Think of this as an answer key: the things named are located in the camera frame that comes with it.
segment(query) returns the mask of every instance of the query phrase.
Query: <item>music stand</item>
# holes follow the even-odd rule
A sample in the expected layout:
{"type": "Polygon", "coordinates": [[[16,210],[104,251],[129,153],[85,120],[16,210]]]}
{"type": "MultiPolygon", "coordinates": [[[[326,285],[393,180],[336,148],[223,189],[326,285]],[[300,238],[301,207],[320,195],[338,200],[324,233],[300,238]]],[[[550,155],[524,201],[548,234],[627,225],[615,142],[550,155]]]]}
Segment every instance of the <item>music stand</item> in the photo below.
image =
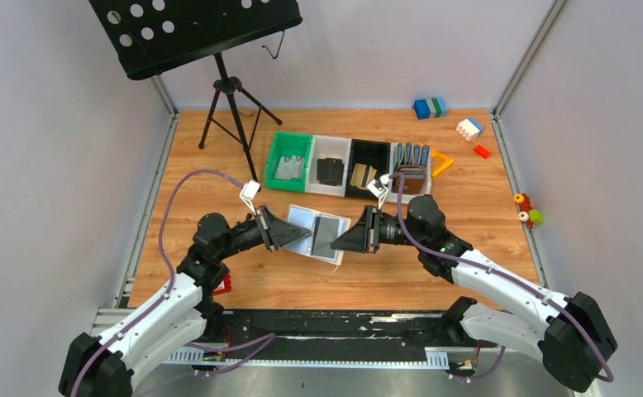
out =
{"type": "Polygon", "coordinates": [[[214,99],[199,147],[204,147],[210,122],[214,122],[241,143],[251,177],[258,180],[250,144],[260,112],[264,111],[278,124],[283,122],[246,91],[237,77],[226,73],[221,53],[302,23],[297,0],[89,1],[129,79],[147,79],[214,55],[221,79],[214,83],[214,99]],[[241,124],[235,91],[243,93],[259,107],[249,141],[241,124]],[[238,137],[213,118],[220,93],[224,93],[229,102],[238,137]]]}

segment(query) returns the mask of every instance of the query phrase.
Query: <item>wooden tabletop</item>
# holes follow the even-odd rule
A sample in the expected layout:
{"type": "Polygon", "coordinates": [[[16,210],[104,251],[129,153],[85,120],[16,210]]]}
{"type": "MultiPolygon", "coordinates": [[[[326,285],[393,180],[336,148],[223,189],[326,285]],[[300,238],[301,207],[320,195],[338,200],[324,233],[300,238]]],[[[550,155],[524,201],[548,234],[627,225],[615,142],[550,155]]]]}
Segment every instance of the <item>wooden tabletop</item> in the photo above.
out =
{"type": "MultiPolygon", "coordinates": [[[[537,282],[536,270],[512,200],[506,172],[487,111],[450,110],[447,117],[417,120],[412,110],[277,110],[283,125],[261,115],[251,153],[260,180],[264,179],[276,131],[346,136],[372,141],[424,142],[452,157],[455,163],[433,179],[431,194],[446,215],[446,225],[485,255],[509,270],[537,282]],[[485,126],[474,143],[465,141],[455,126],[467,117],[485,126]],[[475,145],[492,152],[487,160],[473,152],[475,145]]],[[[229,111],[215,118],[236,131],[229,111]]],[[[173,187],[191,170],[213,168],[242,182],[250,179],[241,146],[212,124],[204,150],[198,149],[205,111],[180,117],[164,178],[156,200],[130,306],[144,303],[168,279],[158,251],[157,236],[164,207],[173,187]]],[[[247,133],[255,115],[243,117],[247,133]]],[[[243,220],[248,209],[239,189],[215,175],[197,175],[186,182],[174,200],[164,233],[164,246],[178,265],[193,243],[198,220],[221,213],[230,225],[243,220]]],[[[263,189],[255,204],[268,204],[285,219],[290,204],[347,217],[355,222],[373,201],[263,189]]],[[[394,213],[393,204],[384,210],[394,213]]],[[[409,246],[382,245],[375,255],[346,252],[339,270],[288,251],[267,252],[262,246],[225,260],[232,291],[217,296],[225,308],[257,309],[446,309],[461,295],[490,304],[479,294],[432,277],[409,246]]]]}

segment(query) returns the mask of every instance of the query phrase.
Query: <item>metal frame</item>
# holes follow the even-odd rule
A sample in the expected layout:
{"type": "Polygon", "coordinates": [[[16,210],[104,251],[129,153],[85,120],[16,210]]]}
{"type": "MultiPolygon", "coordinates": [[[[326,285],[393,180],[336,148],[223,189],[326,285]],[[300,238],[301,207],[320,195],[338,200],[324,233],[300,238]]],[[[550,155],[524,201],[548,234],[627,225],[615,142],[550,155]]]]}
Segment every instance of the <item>metal frame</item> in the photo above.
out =
{"type": "Polygon", "coordinates": [[[569,3],[569,0],[554,0],[553,4],[550,6],[550,10],[545,15],[541,26],[538,27],[536,35],[533,36],[531,44],[526,49],[521,62],[517,66],[517,69],[514,71],[512,78],[509,80],[507,87],[504,89],[502,96],[497,101],[497,106],[492,111],[495,117],[500,117],[504,113],[504,109],[508,106],[509,102],[512,100],[514,93],[516,92],[519,84],[523,80],[523,77],[526,75],[526,72],[531,67],[531,63],[538,55],[538,52],[541,50],[543,43],[548,38],[548,35],[553,30],[553,26],[560,19],[564,7],[569,3]]]}
{"type": "Polygon", "coordinates": [[[164,104],[166,108],[166,112],[168,112],[171,120],[173,120],[178,114],[178,109],[175,107],[175,103],[173,102],[173,99],[170,97],[170,93],[168,92],[168,89],[166,88],[164,81],[161,79],[161,76],[154,76],[150,78],[149,83],[151,83],[151,88],[153,88],[154,91],[156,92],[156,95],[159,96],[159,98],[161,99],[161,102],[164,104]]]}
{"type": "Polygon", "coordinates": [[[116,308],[126,305],[125,299],[128,300],[129,296],[131,295],[131,287],[134,284],[134,275],[136,274],[136,267],[139,265],[139,259],[141,258],[141,252],[143,251],[143,248],[144,248],[146,233],[149,228],[149,224],[151,223],[151,217],[154,214],[154,206],[156,205],[156,196],[158,196],[158,193],[159,193],[161,180],[164,178],[164,171],[166,168],[166,163],[168,162],[170,148],[173,145],[173,139],[175,137],[175,128],[178,125],[179,120],[180,120],[180,115],[177,113],[174,113],[171,117],[169,129],[166,132],[164,145],[161,148],[159,164],[156,166],[156,172],[154,173],[154,178],[151,180],[149,194],[146,196],[146,200],[142,204],[143,205],[142,208],[144,210],[141,214],[141,221],[139,222],[139,227],[137,228],[137,231],[136,231],[134,244],[131,247],[131,254],[129,255],[129,260],[127,262],[127,266],[125,269],[125,275],[122,283],[120,284],[119,290],[115,294],[116,308]]]}
{"type": "MultiPolygon", "coordinates": [[[[497,106],[491,111],[492,116],[492,127],[494,130],[494,136],[497,138],[497,143],[499,145],[499,151],[502,152],[502,161],[504,162],[504,169],[507,171],[507,177],[509,179],[509,184],[512,187],[512,193],[517,194],[524,191],[524,188],[521,184],[521,179],[518,177],[516,167],[513,164],[512,157],[510,156],[510,145],[507,138],[504,136],[504,127],[502,124],[502,114],[507,109],[509,103],[511,102],[514,94],[518,90],[519,85],[523,81],[524,77],[528,73],[528,70],[531,68],[534,59],[538,56],[541,48],[545,44],[545,41],[548,39],[548,36],[553,31],[553,28],[560,20],[562,12],[565,7],[569,4],[569,0],[554,0],[550,5],[550,9],[543,18],[543,22],[538,27],[538,31],[533,36],[531,44],[529,44],[526,52],[524,53],[519,65],[514,74],[509,79],[507,87],[504,89],[504,92],[499,97],[497,106]]],[[[531,251],[531,257],[533,259],[533,265],[536,267],[536,273],[538,274],[538,280],[541,282],[542,286],[548,286],[548,280],[545,277],[545,271],[543,269],[543,262],[541,260],[541,255],[538,251],[538,245],[536,244],[536,239],[533,236],[533,231],[523,226],[524,235],[526,235],[526,242],[531,251]]]]}

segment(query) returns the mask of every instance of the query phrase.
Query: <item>white wall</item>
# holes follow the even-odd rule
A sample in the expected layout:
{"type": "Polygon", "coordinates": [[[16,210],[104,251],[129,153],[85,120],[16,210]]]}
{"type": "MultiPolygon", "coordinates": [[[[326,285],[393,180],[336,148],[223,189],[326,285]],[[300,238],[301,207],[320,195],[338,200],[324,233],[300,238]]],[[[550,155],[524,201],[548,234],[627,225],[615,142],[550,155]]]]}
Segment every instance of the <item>white wall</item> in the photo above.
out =
{"type": "MultiPolygon", "coordinates": [[[[407,108],[436,95],[449,107],[492,107],[552,1],[298,3],[304,21],[277,60],[260,47],[277,49],[280,34],[224,53],[229,73],[272,108],[407,108]]],[[[179,107],[208,108],[219,75],[209,57],[163,78],[179,107]]]]}
{"type": "Polygon", "coordinates": [[[570,2],[503,120],[548,280],[618,340],[603,395],[643,396],[643,2],[570,2]]]}
{"type": "Polygon", "coordinates": [[[167,130],[86,1],[0,2],[0,396],[58,395],[111,304],[167,130]]]}

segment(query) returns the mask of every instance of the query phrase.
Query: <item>cable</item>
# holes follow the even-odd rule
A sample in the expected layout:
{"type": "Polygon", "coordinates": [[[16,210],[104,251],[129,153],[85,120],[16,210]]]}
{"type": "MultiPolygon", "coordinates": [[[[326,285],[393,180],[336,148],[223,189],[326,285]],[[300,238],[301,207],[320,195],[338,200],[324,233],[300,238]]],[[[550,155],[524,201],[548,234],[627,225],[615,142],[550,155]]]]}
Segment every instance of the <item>cable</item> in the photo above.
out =
{"type": "MultiPolygon", "coordinates": [[[[238,361],[236,364],[232,364],[231,366],[227,366],[225,368],[222,368],[220,370],[214,370],[214,371],[205,371],[205,377],[209,377],[210,375],[221,375],[221,374],[226,374],[227,372],[231,372],[235,370],[236,368],[239,368],[240,366],[243,366],[246,362],[248,362],[250,359],[252,359],[256,354],[258,354],[261,350],[265,349],[266,346],[268,346],[273,339],[275,339],[275,334],[274,333],[269,333],[268,335],[265,335],[263,337],[259,337],[257,339],[254,339],[253,341],[243,343],[238,346],[234,347],[224,347],[221,349],[214,348],[214,347],[205,347],[205,346],[200,346],[195,343],[188,343],[185,346],[187,347],[194,347],[196,349],[204,350],[205,352],[234,352],[240,349],[244,349],[246,347],[250,347],[255,345],[258,342],[263,342],[260,346],[258,346],[255,350],[251,352],[248,356],[242,358],[240,361],[238,361]]],[[[136,397],[146,397],[147,395],[152,395],[155,392],[162,390],[165,386],[170,385],[171,383],[174,383],[178,380],[185,379],[185,378],[190,378],[193,376],[197,376],[201,371],[195,371],[195,372],[185,372],[180,375],[176,375],[169,380],[165,381],[164,383],[154,386],[151,389],[147,390],[146,392],[137,395],[136,397]]]]}
{"type": "MultiPolygon", "coordinates": [[[[398,172],[396,174],[390,175],[389,177],[399,178],[399,188],[397,190],[397,218],[399,220],[399,226],[402,228],[402,232],[404,232],[404,235],[416,248],[418,248],[421,251],[424,251],[429,255],[438,256],[440,258],[448,259],[451,261],[458,261],[461,263],[465,263],[466,265],[477,267],[482,270],[489,270],[489,266],[485,264],[482,264],[476,261],[471,261],[469,259],[460,258],[458,256],[448,255],[443,252],[438,252],[438,251],[432,250],[431,248],[427,248],[423,246],[420,242],[418,242],[411,234],[409,234],[409,231],[407,230],[407,225],[404,223],[404,215],[402,214],[402,190],[404,189],[404,174],[401,172],[398,172]]],[[[519,280],[517,277],[514,277],[513,275],[510,275],[499,269],[492,269],[492,273],[522,287],[523,289],[527,290],[528,292],[536,296],[538,299],[543,299],[545,297],[545,295],[543,295],[540,291],[531,287],[528,283],[525,283],[524,281],[519,280]]],[[[609,383],[613,382],[613,372],[611,371],[611,367],[608,366],[608,363],[604,359],[602,353],[599,351],[596,343],[594,342],[592,337],[590,337],[589,334],[587,334],[587,331],[584,330],[584,327],[582,327],[582,324],[580,324],[579,321],[577,321],[577,319],[572,314],[570,314],[567,310],[565,310],[562,306],[560,306],[555,301],[553,301],[553,299],[548,299],[546,303],[548,303],[550,306],[552,306],[557,311],[559,311],[563,316],[565,316],[568,319],[568,321],[570,321],[570,323],[574,325],[574,327],[577,329],[579,334],[582,335],[582,338],[589,345],[589,348],[592,349],[592,352],[597,357],[599,364],[601,364],[602,368],[604,369],[604,372],[606,372],[606,377],[603,377],[597,374],[597,379],[603,380],[609,383]]]]}
{"type": "Polygon", "coordinates": [[[476,340],[475,343],[477,343],[477,347],[475,348],[475,355],[463,361],[463,364],[475,361],[475,366],[479,366],[479,351],[480,349],[482,349],[482,347],[479,345],[479,341],[476,340]]]}
{"type": "Polygon", "coordinates": [[[502,364],[502,360],[504,359],[504,353],[507,352],[507,347],[502,345],[502,349],[499,350],[499,356],[497,356],[497,360],[492,364],[492,366],[483,374],[476,375],[476,376],[460,376],[460,375],[452,375],[448,374],[448,377],[451,378],[458,378],[460,380],[464,380],[468,383],[472,382],[473,380],[482,380],[490,377],[496,370],[497,367],[502,364]]]}
{"type": "Polygon", "coordinates": [[[171,290],[173,289],[173,285],[175,284],[175,270],[173,268],[173,265],[170,263],[169,258],[166,256],[166,252],[164,250],[164,229],[166,226],[166,220],[168,220],[168,216],[170,213],[170,207],[173,204],[173,200],[175,199],[175,194],[178,192],[178,189],[185,183],[186,180],[190,179],[190,177],[197,175],[197,174],[215,174],[219,175],[224,179],[229,180],[239,188],[242,188],[244,185],[239,182],[238,180],[234,179],[233,177],[224,174],[221,171],[218,170],[210,170],[210,169],[200,169],[200,170],[195,170],[195,171],[190,171],[188,172],[181,180],[175,185],[175,188],[173,189],[173,192],[170,194],[169,201],[166,204],[166,209],[164,211],[164,218],[161,219],[161,225],[159,227],[159,253],[161,254],[161,257],[164,259],[164,262],[166,263],[166,266],[168,266],[169,270],[169,283],[168,287],[166,288],[166,292],[162,294],[154,303],[151,304],[144,312],[142,312],[140,315],[138,315],[136,318],[134,318],[131,322],[129,322],[127,325],[125,325],[121,330],[119,330],[117,333],[112,335],[110,339],[105,342],[98,350],[93,353],[90,358],[85,362],[85,365],[83,365],[83,368],[81,368],[81,371],[79,372],[78,376],[76,376],[76,381],[74,382],[74,387],[71,389],[71,397],[77,397],[79,388],[81,383],[83,382],[83,379],[85,378],[85,375],[88,373],[88,370],[90,369],[91,366],[93,366],[93,363],[100,357],[101,354],[103,354],[113,343],[117,342],[120,339],[120,335],[123,335],[127,332],[129,332],[130,329],[132,329],[135,325],[139,323],[144,317],[148,316],[151,312],[156,310],[156,308],[159,307],[163,301],[165,301],[165,296],[167,294],[170,294],[171,290]]]}

